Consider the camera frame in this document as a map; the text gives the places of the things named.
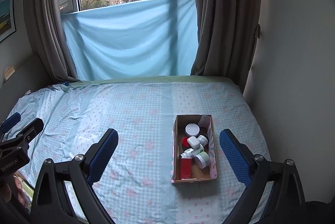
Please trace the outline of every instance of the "brown curtain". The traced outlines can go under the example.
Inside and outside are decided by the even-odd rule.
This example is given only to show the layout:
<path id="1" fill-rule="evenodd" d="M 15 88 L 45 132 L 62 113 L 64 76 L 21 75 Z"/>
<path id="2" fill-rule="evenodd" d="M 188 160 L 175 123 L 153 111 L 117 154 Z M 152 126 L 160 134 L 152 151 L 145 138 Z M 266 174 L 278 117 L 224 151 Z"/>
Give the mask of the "brown curtain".
<path id="1" fill-rule="evenodd" d="M 66 44 L 58 0 L 23 0 L 29 42 L 47 72 L 57 80 L 77 81 L 77 72 Z"/>
<path id="2" fill-rule="evenodd" d="M 230 78 L 243 92 L 261 0 L 196 0 L 199 47 L 192 75 Z"/>

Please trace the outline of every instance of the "bed sheet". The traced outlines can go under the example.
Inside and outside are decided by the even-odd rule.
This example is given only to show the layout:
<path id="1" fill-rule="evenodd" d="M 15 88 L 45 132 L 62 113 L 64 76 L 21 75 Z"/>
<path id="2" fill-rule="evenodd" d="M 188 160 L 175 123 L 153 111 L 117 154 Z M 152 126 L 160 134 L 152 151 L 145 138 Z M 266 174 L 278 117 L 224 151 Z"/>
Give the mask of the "bed sheet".
<path id="1" fill-rule="evenodd" d="M 13 138 L 34 118 L 45 128 L 32 142 L 31 161 L 20 169 L 35 185 L 46 158 L 55 162 L 84 154 L 108 128 L 119 144 L 93 189 L 115 223 L 222 223 L 244 190 L 220 147 L 219 179 L 210 183 L 170 183 L 172 127 L 177 114 L 211 114 L 216 143 L 231 129 L 255 154 L 270 159 L 263 134 L 240 90 L 231 82 L 108 83 L 54 85 L 24 96 L 12 110 L 22 121 L 6 136 Z M 84 218 L 71 183 L 66 184 L 74 210 Z M 259 219 L 270 192 L 261 199 L 251 222 Z"/>

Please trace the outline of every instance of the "headboard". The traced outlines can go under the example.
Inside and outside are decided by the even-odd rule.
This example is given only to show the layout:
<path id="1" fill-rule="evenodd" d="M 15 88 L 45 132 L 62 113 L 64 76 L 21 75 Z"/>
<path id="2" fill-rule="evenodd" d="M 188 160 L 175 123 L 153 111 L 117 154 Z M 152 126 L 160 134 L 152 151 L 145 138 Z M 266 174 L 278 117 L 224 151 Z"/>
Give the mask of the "headboard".
<path id="1" fill-rule="evenodd" d="M 35 92 L 51 84 L 40 57 L 37 54 L 29 57 L 0 89 L 0 123 L 7 118 L 25 92 Z"/>

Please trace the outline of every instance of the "blue gripper pad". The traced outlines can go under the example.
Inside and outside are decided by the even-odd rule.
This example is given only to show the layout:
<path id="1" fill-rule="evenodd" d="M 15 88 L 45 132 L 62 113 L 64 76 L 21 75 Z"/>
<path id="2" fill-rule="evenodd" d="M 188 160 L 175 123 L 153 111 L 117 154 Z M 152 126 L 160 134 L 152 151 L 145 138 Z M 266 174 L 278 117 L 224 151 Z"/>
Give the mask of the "blue gripper pad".
<path id="1" fill-rule="evenodd" d="M 220 132 L 220 147 L 227 157 L 237 180 L 244 183 L 245 186 L 248 187 L 251 183 L 249 164 L 238 150 L 226 130 Z"/>
<path id="2" fill-rule="evenodd" d="M 21 121 L 21 115 L 16 112 L 7 118 L 1 125 L 0 130 L 4 133 L 9 132 L 17 123 Z"/>
<path id="3" fill-rule="evenodd" d="M 95 146 L 99 147 L 89 164 L 87 182 L 90 186 L 92 186 L 94 182 L 98 182 L 101 179 L 101 176 L 103 175 L 103 172 L 106 169 L 118 142 L 118 132 L 114 129 L 109 129 L 98 143 L 91 146 L 93 150 L 96 148 Z"/>

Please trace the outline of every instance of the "white container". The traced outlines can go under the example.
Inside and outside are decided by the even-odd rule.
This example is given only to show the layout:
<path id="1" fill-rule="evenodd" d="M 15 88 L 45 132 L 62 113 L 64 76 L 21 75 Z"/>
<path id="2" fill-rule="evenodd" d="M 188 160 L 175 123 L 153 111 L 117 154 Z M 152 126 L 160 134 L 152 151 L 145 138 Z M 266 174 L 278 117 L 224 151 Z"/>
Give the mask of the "white container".
<path id="1" fill-rule="evenodd" d="M 201 169 L 205 168 L 210 164 L 210 158 L 209 155 L 206 152 L 200 152 L 199 154 L 194 156 L 195 163 L 200 167 Z"/>
<path id="2" fill-rule="evenodd" d="M 191 136 L 190 138 L 188 138 L 187 143 L 189 143 L 192 148 L 197 148 L 201 144 L 201 142 L 199 140 L 199 137 L 195 138 L 195 136 Z"/>
<path id="3" fill-rule="evenodd" d="M 195 155 L 199 154 L 200 152 L 204 151 L 204 147 L 200 144 L 198 148 L 189 148 L 184 151 L 184 153 L 180 154 L 180 157 L 182 158 L 194 158 Z"/>
<path id="4" fill-rule="evenodd" d="M 185 128 L 185 134 L 188 137 L 195 136 L 197 137 L 199 135 L 200 128 L 197 124 L 188 124 Z"/>
<path id="5" fill-rule="evenodd" d="M 203 135 L 199 135 L 199 137 L 197 138 L 197 140 L 200 142 L 200 144 L 202 144 L 203 147 L 205 147 L 208 144 L 207 138 L 204 137 Z"/>

